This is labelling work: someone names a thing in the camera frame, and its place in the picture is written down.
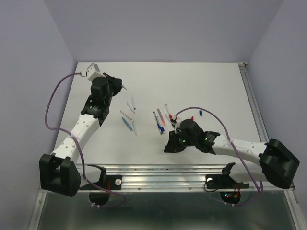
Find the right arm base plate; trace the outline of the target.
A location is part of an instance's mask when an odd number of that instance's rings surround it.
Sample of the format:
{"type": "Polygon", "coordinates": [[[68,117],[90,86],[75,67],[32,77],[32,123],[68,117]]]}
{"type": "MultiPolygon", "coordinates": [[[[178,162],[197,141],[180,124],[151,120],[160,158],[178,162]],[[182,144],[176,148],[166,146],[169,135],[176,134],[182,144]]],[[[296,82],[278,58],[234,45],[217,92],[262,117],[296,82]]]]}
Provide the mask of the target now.
{"type": "Polygon", "coordinates": [[[222,190],[222,189],[248,189],[249,183],[235,182],[229,175],[207,174],[205,175],[205,190],[222,190]]]}

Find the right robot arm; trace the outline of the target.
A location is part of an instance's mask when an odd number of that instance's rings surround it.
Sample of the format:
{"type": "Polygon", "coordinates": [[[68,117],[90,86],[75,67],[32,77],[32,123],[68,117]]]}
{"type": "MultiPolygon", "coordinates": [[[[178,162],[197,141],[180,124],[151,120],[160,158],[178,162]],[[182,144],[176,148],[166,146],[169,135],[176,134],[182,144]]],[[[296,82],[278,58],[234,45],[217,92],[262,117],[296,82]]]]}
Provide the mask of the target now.
{"type": "Polygon", "coordinates": [[[195,147],[203,153],[238,158],[241,163],[227,164],[218,179],[226,187],[255,180],[289,189],[300,164],[298,158],[277,139],[270,139],[269,142],[231,140],[218,132],[204,131],[192,119],[174,125],[164,152],[179,153],[186,147],[195,147]]]}

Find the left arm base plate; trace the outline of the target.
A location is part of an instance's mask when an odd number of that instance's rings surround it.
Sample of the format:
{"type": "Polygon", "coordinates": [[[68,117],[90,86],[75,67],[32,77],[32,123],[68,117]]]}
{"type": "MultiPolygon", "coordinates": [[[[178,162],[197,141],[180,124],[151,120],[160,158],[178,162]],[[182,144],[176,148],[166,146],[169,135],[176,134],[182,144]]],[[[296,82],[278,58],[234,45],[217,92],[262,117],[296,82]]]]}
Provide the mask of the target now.
{"type": "MultiPolygon", "coordinates": [[[[119,190],[121,190],[121,187],[122,187],[122,184],[121,184],[122,183],[122,175],[107,174],[106,179],[99,180],[97,182],[94,182],[94,180],[92,180],[92,182],[95,185],[97,185],[101,188],[104,188],[106,190],[119,191],[119,190]]],[[[85,184],[83,186],[80,186],[80,190],[99,190],[99,188],[97,188],[97,187],[95,187],[91,184],[85,184]]]]}

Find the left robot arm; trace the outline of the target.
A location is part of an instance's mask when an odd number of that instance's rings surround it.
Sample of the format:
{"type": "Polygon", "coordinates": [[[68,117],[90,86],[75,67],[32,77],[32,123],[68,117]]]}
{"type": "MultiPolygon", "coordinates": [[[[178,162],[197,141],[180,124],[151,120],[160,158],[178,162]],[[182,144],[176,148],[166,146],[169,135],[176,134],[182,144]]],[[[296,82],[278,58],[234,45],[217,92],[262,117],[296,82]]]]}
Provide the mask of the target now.
{"type": "Polygon", "coordinates": [[[106,73],[79,75],[92,83],[91,94],[71,131],[56,128],[67,134],[64,141],[39,160],[41,188],[69,197],[84,185],[90,184],[99,190],[106,185],[107,177],[100,172],[92,174],[90,180],[87,178],[83,149],[107,118],[112,98],[123,88],[122,79],[106,73]]]}

